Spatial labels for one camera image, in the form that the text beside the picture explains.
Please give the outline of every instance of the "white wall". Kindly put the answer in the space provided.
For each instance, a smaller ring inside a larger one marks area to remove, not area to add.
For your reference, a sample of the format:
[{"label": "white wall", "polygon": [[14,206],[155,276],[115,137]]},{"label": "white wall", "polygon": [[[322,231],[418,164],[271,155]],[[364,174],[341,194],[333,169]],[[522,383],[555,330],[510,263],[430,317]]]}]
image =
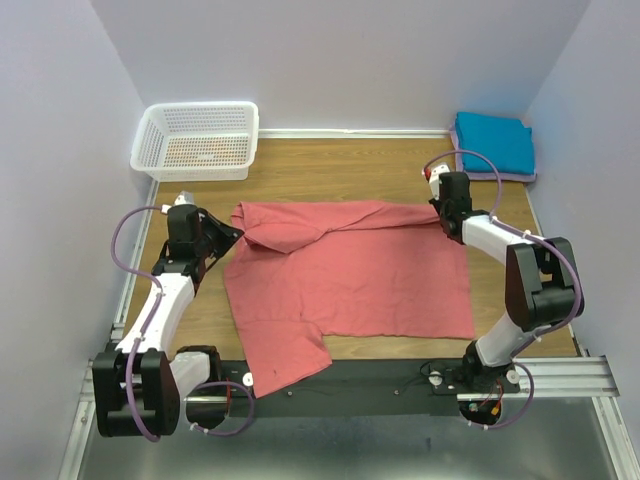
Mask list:
[{"label": "white wall", "polygon": [[92,0],[145,104],[246,99],[265,128],[522,115],[589,0]]},{"label": "white wall", "polygon": [[546,235],[571,240],[586,308],[574,322],[606,354],[640,448],[640,3],[594,0],[529,110]]},{"label": "white wall", "polygon": [[142,112],[88,1],[4,3],[0,478],[57,478],[87,359],[122,288],[111,233],[148,189],[128,166]]}]

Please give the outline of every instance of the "cable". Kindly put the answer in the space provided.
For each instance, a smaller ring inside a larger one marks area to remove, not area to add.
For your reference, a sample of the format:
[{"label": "cable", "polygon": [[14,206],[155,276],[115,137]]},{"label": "cable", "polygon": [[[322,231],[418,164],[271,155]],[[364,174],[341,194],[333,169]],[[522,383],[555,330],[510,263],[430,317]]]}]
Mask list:
[{"label": "cable", "polygon": [[[491,207],[491,211],[489,212],[489,221],[496,225],[497,227],[502,228],[503,230],[512,233],[513,235],[517,235],[520,236],[526,240],[529,240],[531,242],[537,243],[538,245],[542,246],[543,248],[545,248],[547,251],[551,252],[560,263],[562,263],[562,265],[567,269],[567,271],[569,272],[569,275],[571,276],[571,280],[573,281],[573,290],[575,292],[575,296],[574,296],[574,300],[573,300],[573,306],[571,307],[571,310],[569,311],[568,315],[566,316],[566,318],[564,320],[562,320],[560,323],[557,323],[556,325],[553,325],[551,327],[543,327],[537,330],[534,330],[533,332],[533,336],[528,339],[523,345],[521,345],[520,347],[516,348],[515,350],[513,350],[511,352],[510,357],[513,359],[514,357],[516,357],[517,355],[519,355],[525,348],[527,348],[529,345],[531,345],[536,338],[539,338],[543,335],[546,335],[547,333],[551,333],[554,332],[562,327],[565,327],[566,325],[568,325],[578,314],[578,310],[580,310],[580,305],[582,303],[582,285],[580,284],[580,279],[578,278],[578,273],[576,272],[575,268],[573,267],[573,265],[571,265],[571,263],[569,262],[569,260],[567,260],[567,258],[562,254],[562,252],[560,252],[557,248],[555,248],[553,245],[551,245],[549,242],[547,242],[545,239],[537,237],[535,235],[531,235],[530,232],[523,232],[522,230],[519,230],[518,228],[512,227],[511,225],[507,225],[506,223],[503,223],[501,221],[498,220],[498,217],[495,216],[495,211],[498,208],[498,206],[500,205],[500,201],[502,200],[502,178],[500,177],[500,172],[498,172],[498,169],[496,168],[496,166],[491,162],[491,160],[489,160],[487,157],[485,157],[484,155],[477,153],[477,152],[473,152],[471,150],[451,150],[445,153],[442,153],[434,158],[432,158],[431,160],[429,160],[426,165],[423,168],[423,172],[426,171],[426,169],[432,165],[433,163],[435,163],[436,161],[440,160],[443,157],[447,157],[449,155],[455,155],[455,154],[468,154],[468,155],[473,155],[475,157],[478,157],[479,159],[481,159],[482,161],[484,161],[487,165],[489,165],[489,167],[491,167],[491,170],[493,170],[493,173],[496,176],[496,181],[498,183],[498,193],[496,194],[496,200],[493,204],[493,207]],[[524,406],[520,409],[520,411],[514,415],[512,418],[510,418],[509,420],[507,420],[506,422],[503,423],[499,423],[496,425],[480,425],[481,427],[485,428],[485,429],[489,429],[489,430],[495,430],[498,428],[503,428],[503,427],[507,427],[509,425],[514,424],[515,422],[517,422],[525,413],[526,411],[529,409],[529,407],[531,406],[531,401],[533,400],[533,392],[534,392],[534,381],[533,381],[533,375],[531,375],[531,372],[529,371],[529,369],[527,367],[525,367],[524,365],[522,365],[521,363],[517,363],[517,362],[513,362],[514,365],[517,365],[518,367],[522,368],[525,373],[527,374],[527,377],[529,377],[529,383],[531,385],[531,390],[529,393],[529,397],[527,398],[527,401],[525,402]]]},{"label": "cable", "polygon": [[502,228],[503,230],[506,230],[509,233],[521,236],[522,238],[525,238],[534,243],[537,243],[538,245],[541,245],[543,248],[550,251],[569,272],[569,275],[571,276],[571,280],[573,281],[573,291],[575,292],[573,305],[571,307],[571,310],[569,311],[569,314],[566,316],[566,318],[560,323],[557,323],[549,328],[542,328],[534,331],[534,336],[532,338],[530,338],[522,346],[520,346],[519,348],[516,348],[513,352],[511,352],[511,357],[513,358],[516,355],[519,355],[529,345],[531,345],[536,338],[541,337],[542,335],[546,335],[547,333],[555,332],[556,330],[568,325],[569,322],[571,322],[571,320],[573,320],[576,317],[576,315],[578,314],[578,310],[580,310],[580,305],[582,304],[582,285],[580,284],[578,273],[576,272],[575,268],[573,268],[573,265],[571,265],[569,260],[567,260],[567,258],[549,242],[535,235],[531,235],[529,233],[523,232],[515,227],[512,227],[511,225],[502,223],[500,220],[498,220],[497,217],[492,217],[491,223]]},{"label": "cable", "polygon": [[226,414],[229,415],[231,411],[231,385],[227,385],[227,411]]},{"label": "cable", "polygon": [[398,388],[396,390],[396,392],[398,392],[397,395],[402,395],[404,392],[407,391],[407,389],[409,387],[413,387],[414,385],[418,385],[418,384],[422,385],[422,384],[425,384],[425,383],[426,383],[426,380],[425,380],[425,378],[423,376],[417,376],[417,377],[410,378],[409,380],[404,382],[400,386],[400,388]]},{"label": "cable", "polygon": [[498,172],[498,169],[491,162],[491,160],[489,160],[487,157],[485,157],[481,153],[474,152],[473,150],[464,150],[464,149],[449,150],[448,152],[441,153],[440,155],[438,155],[438,156],[432,158],[431,160],[429,160],[426,163],[426,165],[422,168],[423,173],[426,172],[426,170],[427,170],[427,168],[429,168],[429,166],[431,166],[432,164],[434,164],[435,162],[437,162],[441,158],[448,157],[449,155],[457,155],[459,153],[460,154],[466,154],[466,155],[473,155],[474,157],[478,157],[480,160],[484,161],[487,165],[489,165],[489,167],[491,167],[491,170],[493,170],[493,173],[496,176],[496,181],[498,183],[498,193],[496,193],[496,200],[495,200],[495,202],[493,204],[493,207],[491,207],[491,211],[489,212],[489,216],[493,216],[495,211],[498,209],[498,206],[500,205],[500,201],[502,200],[502,178],[500,177],[500,172]]},{"label": "cable", "polygon": [[205,435],[211,435],[214,437],[232,437],[233,435],[237,435],[238,433],[242,432],[245,428],[247,428],[249,425],[251,425],[251,423],[253,422],[253,414],[255,412],[256,402],[253,399],[253,395],[251,395],[251,392],[249,391],[249,389],[244,385],[241,385],[236,382],[229,382],[227,380],[223,380],[220,382],[203,383],[201,385],[198,385],[195,390],[199,390],[201,388],[207,388],[207,387],[225,387],[225,386],[242,390],[242,392],[247,396],[247,399],[249,400],[249,413],[247,414],[247,418],[245,418],[245,421],[238,428],[234,430],[230,430],[228,432],[216,432],[215,430],[209,430],[208,428],[201,427],[197,423],[191,424],[192,430],[198,430],[199,432],[202,432]]},{"label": "cable", "polygon": [[475,157],[478,157],[479,159],[481,159],[482,161],[484,161],[487,165],[489,165],[489,167],[491,167],[491,170],[493,170],[493,173],[496,176],[496,181],[498,183],[498,193],[496,194],[496,200],[493,204],[493,207],[491,208],[491,211],[489,212],[489,221],[496,225],[497,227],[502,228],[503,230],[512,233],[513,235],[517,235],[519,237],[525,238],[531,242],[537,243],[538,245],[541,245],[543,248],[547,249],[549,252],[551,252],[559,261],[560,263],[562,263],[562,265],[567,269],[567,271],[569,272],[569,275],[571,276],[571,280],[573,281],[573,290],[575,292],[575,297],[573,300],[573,306],[571,307],[571,310],[569,311],[569,314],[566,316],[566,318],[561,321],[560,323],[557,323],[556,325],[553,325],[552,327],[546,328],[543,327],[541,329],[538,329],[536,331],[534,331],[534,335],[532,338],[530,338],[529,340],[527,340],[522,346],[520,346],[519,348],[516,348],[513,352],[511,352],[511,357],[515,357],[518,354],[520,354],[525,348],[527,348],[529,345],[531,345],[536,338],[539,338],[543,335],[546,335],[547,333],[551,333],[551,332],[555,332],[556,330],[568,325],[578,314],[578,310],[580,310],[580,305],[582,303],[582,285],[580,284],[580,279],[578,278],[578,273],[576,272],[575,268],[573,268],[573,265],[571,265],[571,263],[569,262],[569,260],[567,260],[567,258],[557,249],[555,248],[553,245],[551,245],[549,242],[547,242],[546,240],[544,240],[543,238],[537,237],[535,235],[531,235],[530,232],[523,232],[522,230],[516,228],[516,227],[512,227],[511,225],[507,225],[506,223],[501,222],[500,220],[498,220],[498,217],[495,216],[495,211],[498,208],[498,206],[500,205],[500,201],[502,200],[502,177],[500,177],[500,172],[498,172],[498,169],[496,168],[496,166],[493,164],[493,162],[491,162],[491,160],[489,160],[487,157],[485,157],[484,155],[478,153],[478,152],[474,152],[472,150],[450,150],[448,152],[444,152],[434,158],[432,158],[431,160],[429,160],[426,165],[423,168],[423,171],[425,171],[430,165],[432,165],[433,163],[435,163],[436,161],[440,160],[443,157],[447,157],[449,155],[455,155],[455,154],[468,154],[468,155],[473,155]]},{"label": "cable", "polygon": [[124,217],[122,217],[122,220],[120,220],[120,223],[118,223],[118,226],[113,232],[113,237],[111,238],[111,259],[113,260],[113,263],[115,263],[119,268],[121,268],[125,272],[132,273],[139,277],[148,278],[159,289],[158,294],[156,295],[156,299],[153,302],[153,306],[151,307],[151,310],[149,310],[149,314],[147,315],[147,318],[144,320],[144,323],[140,327],[140,336],[133,341],[131,352],[129,352],[129,356],[127,357],[127,364],[125,366],[125,374],[124,374],[125,391],[127,393],[127,403],[129,404],[129,409],[131,410],[131,417],[133,418],[133,421],[136,424],[136,427],[138,427],[138,430],[140,430],[140,433],[142,433],[142,435],[147,440],[149,440],[150,442],[158,442],[160,440],[160,437],[157,435],[154,435],[149,431],[149,429],[144,424],[142,417],[140,417],[140,413],[138,412],[138,407],[136,406],[136,398],[135,398],[135,395],[133,394],[133,362],[135,360],[136,354],[138,353],[138,347],[140,346],[140,342],[144,337],[144,334],[147,331],[147,328],[149,327],[151,320],[153,320],[153,316],[156,314],[156,312],[158,311],[158,308],[160,307],[160,301],[162,300],[162,293],[163,293],[162,284],[160,283],[160,280],[158,280],[156,277],[154,277],[150,273],[128,267],[127,265],[122,263],[116,255],[116,242],[118,240],[118,234],[120,233],[122,226],[130,217],[132,217],[136,213],[139,213],[145,210],[162,210],[162,209],[160,207],[146,205],[144,207],[135,208],[131,210],[129,213],[127,213]]},{"label": "cable", "polygon": [[[138,348],[140,347],[140,342],[144,338],[145,332],[149,328],[149,325],[151,324],[151,321],[153,320],[154,315],[156,314],[156,312],[158,311],[158,308],[160,307],[160,302],[162,300],[162,295],[163,295],[162,284],[160,283],[160,280],[158,280],[155,276],[151,275],[150,273],[128,267],[127,265],[122,263],[122,261],[116,255],[116,243],[118,240],[118,235],[120,234],[120,230],[122,230],[122,226],[133,215],[145,210],[161,211],[162,209],[160,207],[146,205],[144,207],[135,208],[131,210],[129,213],[127,213],[124,217],[122,217],[122,219],[120,220],[120,222],[116,226],[116,229],[113,232],[113,237],[111,238],[111,259],[113,260],[113,263],[115,263],[119,268],[121,268],[125,272],[129,272],[140,277],[148,278],[153,282],[153,284],[156,287],[158,287],[158,290],[159,290],[158,294],[156,295],[156,299],[153,302],[153,306],[151,307],[151,310],[149,310],[149,314],[147,315],[147,318],[145,318],[144,322],[142,323],[142,326],[140,327],[140,335],[138,336],[138,338],[136,338],[133,341],[133,345],[127,357],[127,363],[125,366],[125,391],[127,394],[127,403],[129,404],[129,409],[131,410],[131,417],[133,418],[133,421],[136,424],[136,427],[138,427],[138,430],[140,430],[140,433],[142,433],[142,435],[147,440],[151,442],[158,442],[160,440],[160,437],[157,435],[154,435],[149,431],[147,426],[144,424],[142,417],[140,416],[140,412],[138,412],[135,395],[133,393],[133,364],[135,361],[136,354],[138,353]],[[209,267],[207,268],[207,271],[211,267],[213,267],[213,265],[215,265],[217,261],[218,259],[214,260],[211,263],[211,265],[209,265]],[[249,390],[247,390],[247,388],[244,385],[240,385],[239,383],[235,383],[235,382],[221,381],[221,382],[203,383],[202,385],[198,385],[198,387],[196,387],[196,390],[204,387],[219,387],[219,386],[235,387],[242,390],[247,395],[247,398],[249,399],[249,415],[247,416],[246,421],[239,428],[236,428],[235,430],[232,430],[230,432],[214,432],[213,430],[204,429],[197,424],[192,424],[192,428],[203,431],[208,435],[214,435],[218,437],[229,437],[229,436],[240,433],[251,424],[251,422],[253,421],[253,414],[255,410],[255,405],[254,405],[255,401],[253,399],[253,396],[251,395],[251,392],[249,392]]]},{"label": "cable", "polygon": [[423,378],[426,378],[427,380],[429,380],[429,377],[440,377],[440,378],[444,378],[444,375],[442,375],[441,373],[433,373],[433,372],[429,372],[428,374],[424,373],[422,371],[422,369],[426,366],[431,366],[431,360],[429,360],[428,362],[424,362],[422,365],[420,365],[420,368],[418,369],[418,372],[420,373],[420,376]]},{"label": "cable", "polygon": [[[491,385],[491,390],[489,390],[489,395],[487,395],[487,398],[485,398],[482,401],[482,403],[480,405],[478,405],[478,408],[482,407],[483,405],[486,405],[489,402],[489,400],[492,399],[493,394],[494,394],[495,389],[496,389],[496,385],[500,385],[500,380],[496,380],[495,383],[493,385]],[[504,390],[502,389],[502,385],[500,385],[500,398],[498,399],[498,402],[500,400],[502,400],[503,393],[504,393]]]},{"label": "cable", "polygon": [[529,407],[531,407],[531,402],[533,401],[533,395],[535,392],[535,384],[533,381],[533,375],[531,374],[531,371],[525,367],[522,363],[518,363],[518,362],[513,362],[513,364],[517,367],[520,367],[521,369],[524,370],[524,373],[527,374],[527,377],[529,378],[529,396],[527,397],[527,401],[524,403],[524,405],[522,406],[522,408],[518,411],[518,413],[516,413],[513,417],[509,418],[508,420],[505,420],[504,422],[500,422],[500,423],[496,423],[495,425],[482,425],[480,423],[475,423],[472,422],[470,420],[466,420],[469,426],[476,426],[476,427],[480,427],[483,430],[499,430],[501,428],[505,428],[508,427],[510,425],[513,425],[514,423],[516,423],[518,420],[520,420],[525,413],[527,413],[527,410],[529,410]]}]

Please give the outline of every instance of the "basket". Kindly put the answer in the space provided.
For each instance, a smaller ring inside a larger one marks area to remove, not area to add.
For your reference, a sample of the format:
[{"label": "basket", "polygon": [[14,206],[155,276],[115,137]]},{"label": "basket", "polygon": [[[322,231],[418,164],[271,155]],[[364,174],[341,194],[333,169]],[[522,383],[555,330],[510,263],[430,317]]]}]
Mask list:
[{"label": "basket", "polygon": [[130,164],[159,182],[244,180],[257,145],[254,103],[160,103],[144,112]]}]

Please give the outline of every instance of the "folded blue cloth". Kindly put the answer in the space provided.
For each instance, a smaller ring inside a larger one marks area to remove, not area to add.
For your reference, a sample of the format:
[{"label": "folded blue cloth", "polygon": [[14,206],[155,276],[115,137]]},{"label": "folded blue cloth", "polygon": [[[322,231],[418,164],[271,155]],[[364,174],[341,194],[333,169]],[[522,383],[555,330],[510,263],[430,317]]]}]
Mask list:
[{"label": "folded blue cloth", "polygon": [[[460,148],[481,153],[494,163],[498,171],[535,174],[531,129],[522,125],[520,120],[459,112],[455,130]],[[471,155],[463,155],[462,163],[465,171],[491,172],[486,163]]]}]

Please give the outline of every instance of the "wooden table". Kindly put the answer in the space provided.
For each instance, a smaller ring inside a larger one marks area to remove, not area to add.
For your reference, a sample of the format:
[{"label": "wooden table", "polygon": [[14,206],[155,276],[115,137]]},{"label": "wooden table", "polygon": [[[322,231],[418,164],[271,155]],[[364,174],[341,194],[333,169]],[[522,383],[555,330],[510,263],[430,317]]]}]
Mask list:
[{"label": "wooden table", "polygon": [[[386,200],[426,203],[431,193],[420,175],[424,163],[446,150],[447,139],[304,139],[261,140],[249,178],[243,182],[177,182],[161,184],[156,204],[172,204],[181,190],[195,194],[196,204],[224,222],[240,202],[314,202]],[[495,182],[473,182],[475,208],[490,209]],[[536,231],[522,184],[505,183],[497,212],[502,221]],[[141,260],[149,271],[166,240],[166,217],[153,214]],[[489,256],[468,247],[471,297],[476,335],[485,334],[504,313],[504,268]],[[243,359],[222,271],[232,252],[213,268],[187,308],[174,337],[171,355],[184,345],[218,347],[223,359]],[[132,325],[148,295],[150,284],[136,282],[127,327]],[[325,337],[335,359],[459,357],[467,340],[408,337]],[[567,329],[544,337],[525,356],[575,356]]]}]

